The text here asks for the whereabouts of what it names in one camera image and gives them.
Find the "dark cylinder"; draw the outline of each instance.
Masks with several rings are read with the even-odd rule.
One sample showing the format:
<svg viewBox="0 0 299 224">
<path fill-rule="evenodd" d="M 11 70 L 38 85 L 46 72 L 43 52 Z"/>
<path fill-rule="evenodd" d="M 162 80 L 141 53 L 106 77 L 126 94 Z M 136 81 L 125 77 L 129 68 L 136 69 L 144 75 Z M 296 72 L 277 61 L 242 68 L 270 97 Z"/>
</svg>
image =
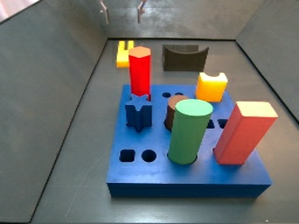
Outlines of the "dark cylinder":
<svg viewBox="0 0 299 224">
<path fill-rule="evenodd" d="M 168 106 L 166 106 L 166 114 L 164 119 L 164 127 L 172 131 L 173 128 L 173 111 L 174 111 L 174 105 L 178 101 L 189 99 L 185 95 L 174 95 L 168 100 Z"/>
</svg>

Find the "blue cross block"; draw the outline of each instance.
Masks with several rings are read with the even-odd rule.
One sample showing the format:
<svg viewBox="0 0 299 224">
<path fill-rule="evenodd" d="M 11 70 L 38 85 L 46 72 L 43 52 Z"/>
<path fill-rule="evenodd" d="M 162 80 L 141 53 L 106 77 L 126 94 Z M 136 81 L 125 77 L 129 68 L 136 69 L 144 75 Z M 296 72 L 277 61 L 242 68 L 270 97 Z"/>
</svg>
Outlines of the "blue cross block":
<svg viewBox="0 0 299 224">
<path fill-rule="evenodd" d="M 134 127 L 141 132 L 144 127 L 152 126 L 152 103 L 146 100 L 148 95 L 130 94 L 130 101 L 125 103 L 125 125 Z"/>
</svg>

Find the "yellow block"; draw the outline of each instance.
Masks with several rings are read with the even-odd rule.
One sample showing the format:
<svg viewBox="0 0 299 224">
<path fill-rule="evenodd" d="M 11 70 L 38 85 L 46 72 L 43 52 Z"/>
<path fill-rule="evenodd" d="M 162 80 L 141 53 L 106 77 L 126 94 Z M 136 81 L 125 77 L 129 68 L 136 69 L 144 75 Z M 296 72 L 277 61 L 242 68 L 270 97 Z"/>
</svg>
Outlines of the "yellow block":
<svg viewBox="0 0 299 224">
<path fill-rule="evenodd" d="M 205 102 L 220 102 L 226 85 L 228 79 L 224 73 L 220 73 L 217 77 L 200 73 L 194 92 L 196 98 Z"/>
<path fill-rule="evenodd" d="M 125 41 L 118 41 L 117 43 L 117 51 L 116 51 L 116 67 L 129 67 L 128 64 L 128 50 L 134 48 L 134 41 L 126 41 L 126 49 L 125 49 Z"/>
</svg>

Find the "orange block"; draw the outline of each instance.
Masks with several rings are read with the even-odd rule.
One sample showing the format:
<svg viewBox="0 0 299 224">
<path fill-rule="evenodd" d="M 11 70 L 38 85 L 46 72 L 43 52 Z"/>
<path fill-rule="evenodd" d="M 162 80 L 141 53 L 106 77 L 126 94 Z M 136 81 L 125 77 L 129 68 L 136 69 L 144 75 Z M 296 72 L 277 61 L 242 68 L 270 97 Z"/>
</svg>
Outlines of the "orange block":
<svg viewBox="0 0 299 224">
<path fill-rule="evenodd" d="M 277 118 L 268 102 L 237 101 L 213 149 L 220 165 L 242 165 Z"/>
<path fill-rule="evenodd" d="M 205 102 L 220 102 L 226 85 L 228 79 L 224 73 L 220 73 L 216 77 L 200 73 L 194 91 L 196 99 Z"/>
</svg>

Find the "shape sorter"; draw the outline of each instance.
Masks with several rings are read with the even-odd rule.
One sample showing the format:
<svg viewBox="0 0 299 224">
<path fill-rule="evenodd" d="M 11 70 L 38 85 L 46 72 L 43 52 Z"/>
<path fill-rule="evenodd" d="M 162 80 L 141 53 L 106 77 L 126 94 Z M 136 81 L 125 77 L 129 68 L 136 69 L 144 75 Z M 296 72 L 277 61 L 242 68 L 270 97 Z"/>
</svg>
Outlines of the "shape sorter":
<svg viewBox="0 0 299 224">
<path fill-rule="evenodd" d="M 130 86 L 124 85 L 106 172 L 112 197 L 254 198 L 270 186 L 256 150 L 242 165 L 216 162 L 212 150 L 233 109 L 226 91 L 221 102 L 210 104 L 213 111 L 194 162 L 180 165 L 166 157 L 172 134 L 164 127 L 168 98 L 185 95 L 194 99 L 194 90 L 193 85 L 152 85 L 152 127 L 136 132 L 126 126 Z"/>
</svg>

